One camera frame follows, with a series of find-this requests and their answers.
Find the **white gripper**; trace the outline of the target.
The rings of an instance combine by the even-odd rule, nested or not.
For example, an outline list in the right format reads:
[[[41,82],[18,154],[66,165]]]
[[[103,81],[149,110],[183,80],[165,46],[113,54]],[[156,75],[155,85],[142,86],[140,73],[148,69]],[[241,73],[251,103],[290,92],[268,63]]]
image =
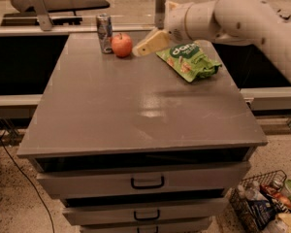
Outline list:
[[[164,29],[154,28],[144,39],[133,47],[135,56],[144,56],[165,49],[170,44],[170,39],[175,43],[191,41],[187,31],[186,17],[193,3],[179,4],[168,1],[165,4]]]

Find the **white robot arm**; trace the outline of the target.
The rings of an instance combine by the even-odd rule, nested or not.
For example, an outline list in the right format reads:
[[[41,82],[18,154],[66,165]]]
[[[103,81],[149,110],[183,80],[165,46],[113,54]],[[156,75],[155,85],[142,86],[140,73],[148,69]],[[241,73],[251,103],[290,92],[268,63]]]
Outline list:
[[[284,21],[267,0],[214,0],[165,3],[164,27],[150,31],[135,47],[137,56],[166,48],[171,42],[207,40],[253,45],[291,83],[291,22]]]

